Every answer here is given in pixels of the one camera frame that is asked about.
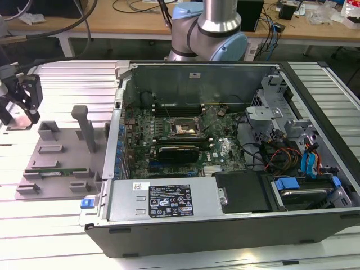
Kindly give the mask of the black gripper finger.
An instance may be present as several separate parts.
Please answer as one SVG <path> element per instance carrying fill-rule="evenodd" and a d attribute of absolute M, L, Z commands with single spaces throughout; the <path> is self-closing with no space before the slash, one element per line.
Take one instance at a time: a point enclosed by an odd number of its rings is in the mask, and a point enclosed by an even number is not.
<path fill-rule="evenodd" d="M 8 126 L 11 122 L 11 120 L 13 119 L 12 115 L 9 113 L 9 111 L 6 109 L 6 106 L 9 103 L 9 99 L 8 96 L 1 96 L 1 107 L 0 107 L 0 117 L 1 117 L 1 122 L 5 125 Z"/>
<path fill-rule="evenodd" d="M 17 86 L 17 95 L 20 100 L 19 106 L 30 122 L 37 124 L 40 119 L 38 109 L 43 100 L 40 76 L 37 74 L 22 76 Z"/>

